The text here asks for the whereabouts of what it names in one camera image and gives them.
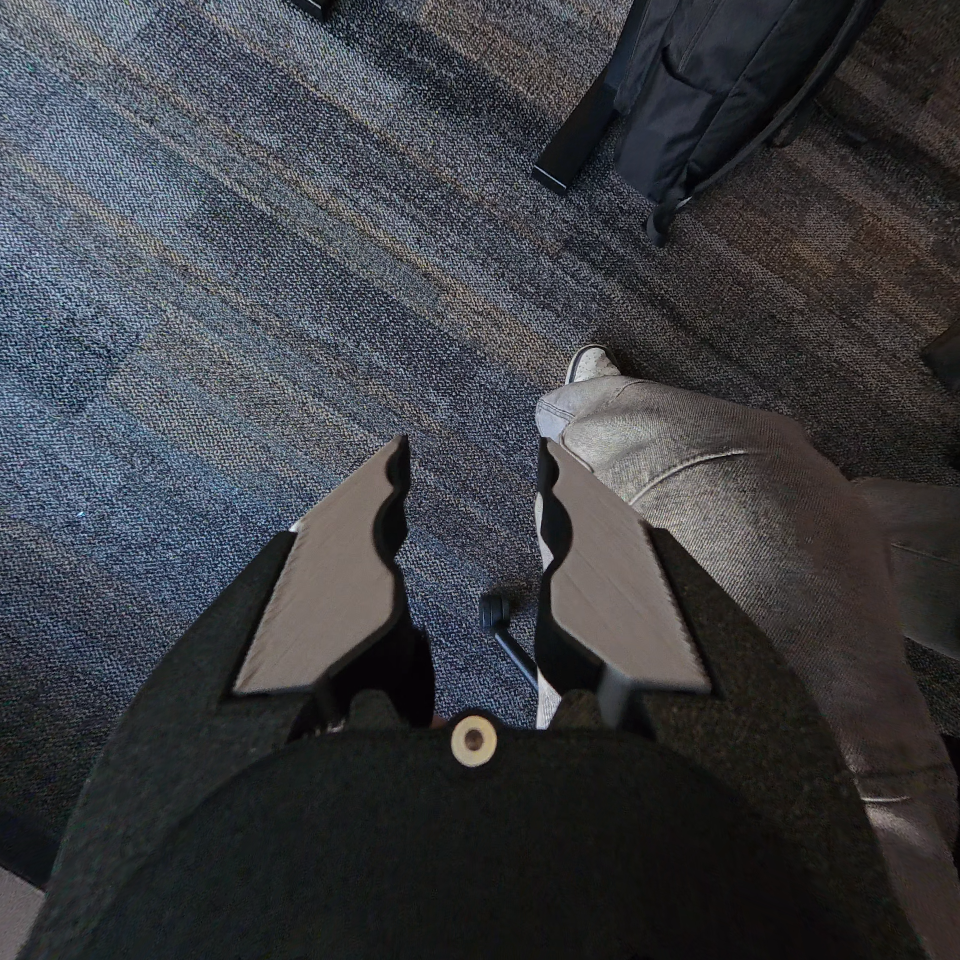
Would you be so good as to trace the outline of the dark backpack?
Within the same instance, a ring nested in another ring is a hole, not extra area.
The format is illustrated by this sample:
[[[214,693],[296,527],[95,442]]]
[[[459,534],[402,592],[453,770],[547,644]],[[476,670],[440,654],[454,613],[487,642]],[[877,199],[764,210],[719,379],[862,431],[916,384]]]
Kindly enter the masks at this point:
[[[654,246],[694,196],[800,121],[882,2],[643,2],[625,27],[616,158]]]

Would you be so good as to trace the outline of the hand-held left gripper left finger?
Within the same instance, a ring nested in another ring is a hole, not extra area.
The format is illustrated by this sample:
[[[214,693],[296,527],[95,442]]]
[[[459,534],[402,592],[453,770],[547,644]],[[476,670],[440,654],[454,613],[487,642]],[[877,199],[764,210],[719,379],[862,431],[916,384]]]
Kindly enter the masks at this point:
[[[409,440],[400,435],[295,522],[234,695],[314,692],[326,719],[361,690],[402,702],[412,626],[396,557],[409,486]]]

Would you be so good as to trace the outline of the black and white sneaker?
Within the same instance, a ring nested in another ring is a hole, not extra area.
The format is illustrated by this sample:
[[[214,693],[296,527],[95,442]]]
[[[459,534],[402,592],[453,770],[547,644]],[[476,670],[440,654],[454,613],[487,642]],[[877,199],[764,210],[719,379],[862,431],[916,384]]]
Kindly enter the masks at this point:
[[[603,344],[589,343],[580,347],[571,357],[564,385],[620,376],[621,370],[611,351]]]

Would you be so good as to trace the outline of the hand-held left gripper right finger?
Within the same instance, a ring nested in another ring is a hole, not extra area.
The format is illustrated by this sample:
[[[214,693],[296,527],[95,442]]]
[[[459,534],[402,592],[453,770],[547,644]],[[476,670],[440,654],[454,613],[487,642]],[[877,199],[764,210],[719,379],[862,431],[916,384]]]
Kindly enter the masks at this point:
[[[603,723],[643,729],[642,696],[708,695],[712,679],[640,515],[542,438],[539,536],[549,554],[535,661],[559,695],[593,694]]]

